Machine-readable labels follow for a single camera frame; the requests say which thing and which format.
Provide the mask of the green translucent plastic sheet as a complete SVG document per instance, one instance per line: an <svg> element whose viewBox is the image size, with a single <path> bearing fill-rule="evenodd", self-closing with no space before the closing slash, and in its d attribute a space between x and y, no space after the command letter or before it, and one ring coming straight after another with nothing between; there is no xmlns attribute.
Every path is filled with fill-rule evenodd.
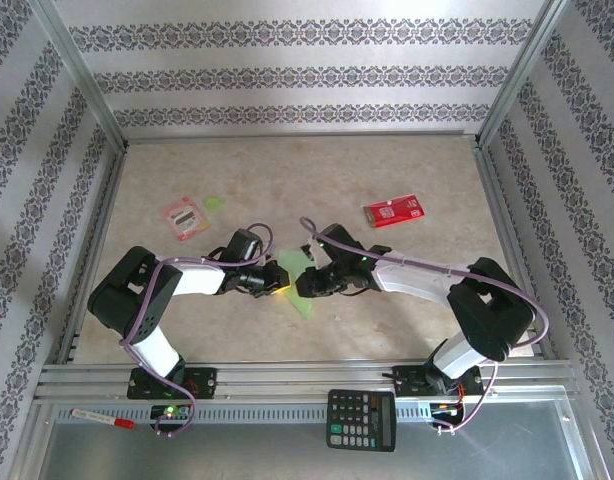
<svg viewBox="0 0 614 480"><path fill-rule="evenodd" d="M281 291L293 307L306 319L312 318L312 301L310 298L301 297L298 294L296 281L308 267L313 266L302 250L280 250L278 264L287 271L290 285Z"/></svg>

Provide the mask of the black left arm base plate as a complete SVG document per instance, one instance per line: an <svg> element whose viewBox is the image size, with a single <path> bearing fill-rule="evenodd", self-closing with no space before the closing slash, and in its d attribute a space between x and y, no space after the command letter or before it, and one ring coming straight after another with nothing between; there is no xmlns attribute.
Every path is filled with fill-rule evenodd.
<svg viewBox="0 0 614 480"><path fill-rule="evenodd" d="M195 399L213 399L217 370L186 366L174 373L171 381L187 390ZM156 380L142 368L131 371L126 396L131 400L187 399L184 393Z"/></svg>

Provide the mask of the aluminium frame post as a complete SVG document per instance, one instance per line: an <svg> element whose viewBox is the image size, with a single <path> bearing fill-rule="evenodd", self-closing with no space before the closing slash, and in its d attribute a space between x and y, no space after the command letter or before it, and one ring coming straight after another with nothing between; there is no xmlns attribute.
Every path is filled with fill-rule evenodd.
<svg viewBox="0 0 614 480"><path fill-rule="evenodd" d="M115 147L125 152L128 141L69 29L60 17L53 0L27 1L58 51L76 86L81 90L88 105L92 108L98 123Z"/></svg>
<svg viewBox="0 0 614 480"><path fill-rule="evenodd" d="M491 142L571 2L572 0L545 0L543 2L526 41L516 55L501 90L476 134L478 148L483 149Z"/></svg>

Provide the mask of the aluminium side rail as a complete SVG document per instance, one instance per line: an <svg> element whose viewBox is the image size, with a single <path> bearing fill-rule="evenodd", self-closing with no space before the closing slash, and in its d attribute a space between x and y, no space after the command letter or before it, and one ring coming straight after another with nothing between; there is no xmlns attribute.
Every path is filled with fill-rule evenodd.
<svg viewBox="0 0 614 480"><path fill-rule="evenodd" d="M66 317L61 325L58 340L48 357L49 364L66 364L73 360L73 350L78 341L87 312L87 301L102 254L106 232L111 219L113 203L117 195L127 149L120 150L108 162L97 190L96 201L85 231L76 270L70 285Z"/></svg>
<svg viewBox="0 0 614 480"><path fill-rule="evenodd" d="M481 148L476 141L473 142L472 147L510 276L523 291L538 301L539 298L535 295L534 285L524 262L523 249L516 235L513 217L510 214L508 202L500 186L492 160L488 152Z"/></svg>

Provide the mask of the white marker with red cap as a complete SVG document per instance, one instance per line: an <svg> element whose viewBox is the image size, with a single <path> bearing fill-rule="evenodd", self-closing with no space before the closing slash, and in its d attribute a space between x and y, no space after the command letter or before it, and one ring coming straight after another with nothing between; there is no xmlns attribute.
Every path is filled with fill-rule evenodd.
<svg viewBox="0 0 614 480"><path fill-rule="evenodd" d="M93 421L105 425L111 425L118 428L132 430L135 427L135 423L132 420L115 417L99 412L93 412L89 410L83 410L74 408L70 410L70 415L80 420Z"/></svg>

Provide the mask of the grey metal sheet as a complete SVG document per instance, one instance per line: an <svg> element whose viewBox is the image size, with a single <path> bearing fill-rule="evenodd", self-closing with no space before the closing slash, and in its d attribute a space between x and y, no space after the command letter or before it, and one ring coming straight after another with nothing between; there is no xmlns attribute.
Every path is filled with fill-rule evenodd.
<svg viewBox="0 0 614 480"><path fill-rule="evenodd" d="M401 425L392 453L327 447L321 425L207 425L159 439L148 428L60 425L39 480L578 480L546 416L454 436Z"/></svg>

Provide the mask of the thin aluminium wall rail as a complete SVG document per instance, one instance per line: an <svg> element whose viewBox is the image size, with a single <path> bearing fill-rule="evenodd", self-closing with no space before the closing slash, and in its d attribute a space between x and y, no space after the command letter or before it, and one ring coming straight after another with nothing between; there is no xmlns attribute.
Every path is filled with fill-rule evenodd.
<svg viewBox="0 0 614 480"><path fill-rule="evenodd" d="M191 144L191 143L233 143L258 142L276 140L307 140L322 138L405 138L405 137L467 137L475 138L476 134L465 133L463 130L423 130L423 131L341 131L341 132L283 132L277 134L261 135L214 135L214 136L170 136L170 137L144 137L133 138L127 141L128 146L165 145L165 144Z"/></svg>

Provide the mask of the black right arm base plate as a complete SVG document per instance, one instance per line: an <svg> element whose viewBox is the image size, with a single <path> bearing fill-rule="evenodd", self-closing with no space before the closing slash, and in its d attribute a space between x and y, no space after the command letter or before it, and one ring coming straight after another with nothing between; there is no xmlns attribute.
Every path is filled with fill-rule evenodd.
<svg viewBox="0 0 614 480"><path fill-rule="evenodd" d="M484 392L480 369L468 369L457 379L451 379L438 368L425 365L396 365L383 377L392 381L397 397L452 396L460 393L479 395Z"/></svg>

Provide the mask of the long aluminium frame rail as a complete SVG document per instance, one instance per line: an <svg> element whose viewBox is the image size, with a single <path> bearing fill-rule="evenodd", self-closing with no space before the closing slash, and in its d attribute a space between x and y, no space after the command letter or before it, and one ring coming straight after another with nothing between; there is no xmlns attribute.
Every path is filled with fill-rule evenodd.
<svg viewBox="0 0 614 480"><path fill-rule="evenodd" d="M218 403L316 403L334 388L391 390L394 360L333 362L216 363ZM133 367L129 364L49 365L40 374L33 401L37 404L111 404L125 401ZM579 391L569 362L534 357L512 358L499 366L493 398L542 400L551 394Z"/></svg>

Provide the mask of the red packet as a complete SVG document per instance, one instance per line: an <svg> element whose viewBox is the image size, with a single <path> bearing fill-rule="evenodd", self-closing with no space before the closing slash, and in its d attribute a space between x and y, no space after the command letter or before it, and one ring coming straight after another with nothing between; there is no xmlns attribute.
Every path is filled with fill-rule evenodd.
<svg viewBox="0 0 614 480"><path fill-rule="evenodd" d="M425 216L424 209L414 194L364 205L363 213L372 228L393 226Z"/></svg>

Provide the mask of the black calculator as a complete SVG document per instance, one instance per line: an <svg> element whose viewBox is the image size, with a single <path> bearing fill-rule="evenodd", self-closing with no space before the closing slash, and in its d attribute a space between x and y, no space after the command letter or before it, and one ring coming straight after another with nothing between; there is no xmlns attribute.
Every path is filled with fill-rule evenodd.
<svg viewBox="0 0 614 480"><path fill-rule="evenodd" d="M393 392L332 389L327 400L326 444L329 448L395 451L397 420Z"/></svg>

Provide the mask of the pink usb drive package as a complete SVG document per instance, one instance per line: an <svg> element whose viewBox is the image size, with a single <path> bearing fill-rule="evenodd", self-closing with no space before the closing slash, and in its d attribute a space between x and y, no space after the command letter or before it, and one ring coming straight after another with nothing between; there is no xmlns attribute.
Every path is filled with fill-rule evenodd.
<svg viewBox="0 0 614 480"><path fill-rule="evenodd" d="M161 214L180 242L187 241L210 227L209 221L188 196L163 207Z"/></svg>

